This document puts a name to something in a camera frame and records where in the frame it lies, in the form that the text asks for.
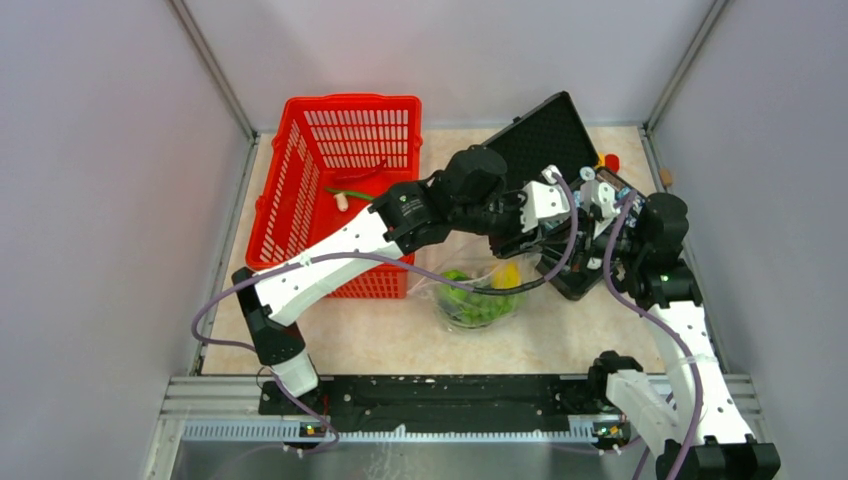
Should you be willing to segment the green lime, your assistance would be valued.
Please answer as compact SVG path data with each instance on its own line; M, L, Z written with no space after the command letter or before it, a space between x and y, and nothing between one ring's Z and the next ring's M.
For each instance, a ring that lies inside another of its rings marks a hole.
M465 291L466 282L470 279L470 276L462 270L459 269L450 269L441 273L441 275L449 280L447 287L450 290L456 291Z

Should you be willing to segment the yellow toy fruit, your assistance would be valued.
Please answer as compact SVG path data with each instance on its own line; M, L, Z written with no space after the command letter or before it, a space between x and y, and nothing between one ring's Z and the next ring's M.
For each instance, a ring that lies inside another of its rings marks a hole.
M491 286L498 290L512 289L523 282L521 268L517 263L508 262L499 266L492 277Z

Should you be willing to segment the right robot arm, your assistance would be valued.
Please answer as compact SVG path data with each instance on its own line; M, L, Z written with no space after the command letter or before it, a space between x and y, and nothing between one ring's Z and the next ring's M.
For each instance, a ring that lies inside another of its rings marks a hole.
M610 293L645 320L665 367L670 395L660 396L641 365L613 351L589 370L589 404L620 410L655 461L660 479L772 479L777 447L761 441L732 398L708 328L703 296L683 260L688 207L679 197L634 191L582 195L576 238L600 260Z

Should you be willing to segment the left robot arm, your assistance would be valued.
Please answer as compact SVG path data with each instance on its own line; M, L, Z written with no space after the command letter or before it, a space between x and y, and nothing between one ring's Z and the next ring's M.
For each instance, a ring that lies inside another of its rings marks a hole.
M502 156L473 145L425 180L392 185L335 233L278 267L241 270L234 287L256 356L292 410L308 413L321 397L297 325L317 301L380 264L412 270L402 257L454 231L486 236L496 257L509 258L539 244L544 223L575 216L573 195L556 166L518 190L507 190L506 180Z

